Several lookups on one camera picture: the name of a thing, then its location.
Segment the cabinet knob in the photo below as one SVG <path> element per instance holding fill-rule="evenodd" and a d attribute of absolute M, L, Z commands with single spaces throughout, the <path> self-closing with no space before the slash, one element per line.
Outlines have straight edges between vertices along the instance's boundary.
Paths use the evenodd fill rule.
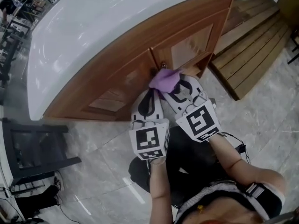
<path fill-rule="evenodd" d="M 167 64 L 166 64 L 166 62 L 161 62 L 161 67 L 162 67 L 162 68 L 167 68 Z"/>

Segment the wooden step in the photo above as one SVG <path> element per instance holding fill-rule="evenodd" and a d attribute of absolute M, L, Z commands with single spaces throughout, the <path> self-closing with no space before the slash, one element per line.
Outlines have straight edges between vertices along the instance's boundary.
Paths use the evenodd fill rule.
<path fill-rule="evenodd" d="M 278 7 L 272 0 L 249 0 L 246 2 L 235 0 L 222 36 L 214 50 L 215 56 L 219 56 L 277 12 Z"/>
<path fill-rule="evenodd" d="M 280 14 L 250 32 L 210 63 L 235 100 L 244 97 L 263 76 L 290 37 Z"/>

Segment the wooden cabinet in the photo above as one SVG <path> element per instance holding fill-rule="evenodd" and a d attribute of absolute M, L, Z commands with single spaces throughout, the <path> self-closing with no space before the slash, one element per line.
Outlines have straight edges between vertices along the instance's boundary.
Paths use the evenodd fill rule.
<path fill-rule="evenodd" d="M 187 0 L 138 24 L 73 76 L 44 117 L 130 120 L 131 105 L 165 62 L 207 67 L 232 0 Z"/>
<path fill-rule="evenodd" d="M 212 54 L 227 13 L 223 10 L 206 17 L 152 47 L 157 64 L 186 69 Z"/>

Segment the marble floor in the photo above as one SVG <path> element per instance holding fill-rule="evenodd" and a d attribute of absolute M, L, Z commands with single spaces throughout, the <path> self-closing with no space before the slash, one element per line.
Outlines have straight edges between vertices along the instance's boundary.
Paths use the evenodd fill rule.
<path fill-rule="evenodd" d="M 252 163 L 277 170 L 287 179 L 283 212 L 299 205 L 299 61 L 287 65 L 295 55 L 293 47 L 289 42 L 241 101 L 235 102 L 210 70 L 199 80 L 208 95 L 216 99 L 223 130 L 244 141 Z M 26 57 L 26 52 L 22 53 L 14 62 L 4 101 L 4 115 L 20 123 L 32 123 L 26 82 L 21 79 Z M 163 107 L 166 117 L 171 117 L 170 107 L 165 103 Z M 60 170 L 63 211 L 81 224 L 148 223 L 150 196 L 131 182 L 128 173 L 135 157 L 128 136 L 129 123 L 73 122 L 68 126 L 67 154 L 78 155 L 82 163 Z M 39 217 L 51 224 L 73 223 L 57 206 L 42 210 Z"/>

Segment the black pants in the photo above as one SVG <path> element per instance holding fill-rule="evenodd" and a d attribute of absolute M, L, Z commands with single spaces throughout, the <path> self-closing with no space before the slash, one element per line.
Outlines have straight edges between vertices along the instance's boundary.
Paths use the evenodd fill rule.
<path fill-rule="evenodd" d="M 193 141 L 179 126 L 170 129 L 166 159 L 171 204 L 181 206 L 212 181 L 227 178 L 209 142 Z M 138 157 L 129 166 L 132 181 L 150 192 L 146 162 Z"/>
<path fill-rule="evenodd" d="M 42 194 L 19 197 L 16 202 L 25 219 L 34 217 L 38 211 L 43 208 L 57 205 L 56 194 L 59 192 L 58 187 L 51 185 Z"/>

